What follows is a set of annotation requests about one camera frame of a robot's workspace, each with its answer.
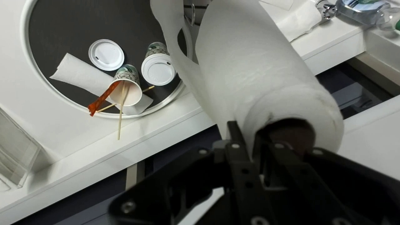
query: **white lid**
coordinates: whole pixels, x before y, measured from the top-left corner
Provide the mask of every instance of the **white lid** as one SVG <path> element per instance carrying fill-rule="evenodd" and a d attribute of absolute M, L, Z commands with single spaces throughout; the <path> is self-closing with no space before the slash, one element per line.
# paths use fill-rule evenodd
<path fill-rule="evenodd" d="M 100 39 L 90 45 L 89 59 L 100 70 L 112 71 L 122 66 L 125 55 L 116 42 Z"/>
<path fill-rule="evenodd" d="M 154 54 L 141 64 L 141 75 L 149 84 L 164 86 L 174 80 L 176 71 L 169 55 Z"/>

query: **black mechanism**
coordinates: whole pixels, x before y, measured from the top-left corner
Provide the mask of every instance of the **black mechanism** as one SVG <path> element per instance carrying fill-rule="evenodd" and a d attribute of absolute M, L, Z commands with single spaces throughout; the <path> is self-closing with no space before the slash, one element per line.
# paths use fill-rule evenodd
<path fill-rule="evenodd" d="M 396 225 L 400 182 L 322 149 L 314 140 L 276 135 L 310 129 L 287 120 L 257 132 L 251 156 L 236 122 L 230 140 L 199 149 L 154 172 L 120 195 L 109 209 L 114 224 L 177 224 L 215 187 L 221 196 L 200 225 Z"/>

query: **paper towel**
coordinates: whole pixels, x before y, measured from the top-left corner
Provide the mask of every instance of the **paper towel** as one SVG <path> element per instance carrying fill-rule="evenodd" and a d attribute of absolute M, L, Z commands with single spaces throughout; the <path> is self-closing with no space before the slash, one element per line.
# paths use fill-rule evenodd
<path fill-rule="evenodd" d="M 100 96 L 112 84 L 114 77 L 104 74 L 94 66 L 81 61 L 71 54 L 66 54 L 61 60 L 57 71 L 50 79 L 59 80 Z M 134 106 L 125 106 L 124 114 L 140 115 L 152 104 L 152 99 L 142 95 L 142 99 Z"/>
<path fill-rule="evenodd" d="M 199 65 L 177 45 L 182 0 L 151 0 L 151 9 L 175 69 L 222 137 L 236 120 L 251 150 L 257 130 L 294 117 L 314 127 L 316 146 L 337 150 L 344 124 L 336 102 L 256 0 L 210 2 L 196 42 Z"/>
<path fill-rule="evenodd" d="M 286 1 L 275 1 L 261 0 L 260 4 L 289 41 L 309 32 L 321 22 L 322 16 L 316 9 L 314 0 L 296 0 L 290 7 L 282 7 L 282 4 Z"/>

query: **white counter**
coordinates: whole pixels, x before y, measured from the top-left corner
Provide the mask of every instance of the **white counter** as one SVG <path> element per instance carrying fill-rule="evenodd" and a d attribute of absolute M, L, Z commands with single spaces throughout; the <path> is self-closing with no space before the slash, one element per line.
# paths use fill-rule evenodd
<path fill-rule="evenodd" d="M 46 147 L 55 162 L 29 176 L 24 187 L 0 192 L 1 224 L 39 211 L 214 124 L 184 91 L 156 114 L 124 121 L 121 141 L 116 141 L 115 120 L 89 117 L 85 109 L 59 96 L 37 74 L 25 45 L 25 16 L 32 2 L 0 2 L 0 15 L 6 17 L 0 20 L 0 106 Z M 317 74 L 362 52 L 364 40 L 359 27 L 335 19 L 295 41 L 294 47 Z M 11 97 L 15 89 L 24 91 Z"/>

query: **circular tray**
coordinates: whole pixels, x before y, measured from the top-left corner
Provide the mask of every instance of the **circular tray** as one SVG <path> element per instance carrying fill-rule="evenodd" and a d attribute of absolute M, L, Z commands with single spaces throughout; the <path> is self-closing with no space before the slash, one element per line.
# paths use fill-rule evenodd
<path fill-rule="evenodd" d="M 36 1 L 29 21 L 29 44 L 34 60 L 44 77 L 59 92 L 82 107 L 86 107 L 97 96 L 49 77 L 56 71 L 66 52 L 92 65 L 87 50 L 99 39 L 117 42 L 125 52 L 125 64 L 132 64 L 139 70 L 149 44 L 165 42 L 161 27 L 152 16 L 149 0 Z M 182 50 L 186 51 L 182 32 L 179 40 Z M 141 79 L 140 86 L 146 90 L 150 85 Z M 169 85 L 149 90 L 146 95 L 154 99 L 154 102 L 141 115 L 169 104 L 181 89 L 181 80 L 176 76 Z M 119 110 L 111 107 L 100 115 L 116 114 Z"/>

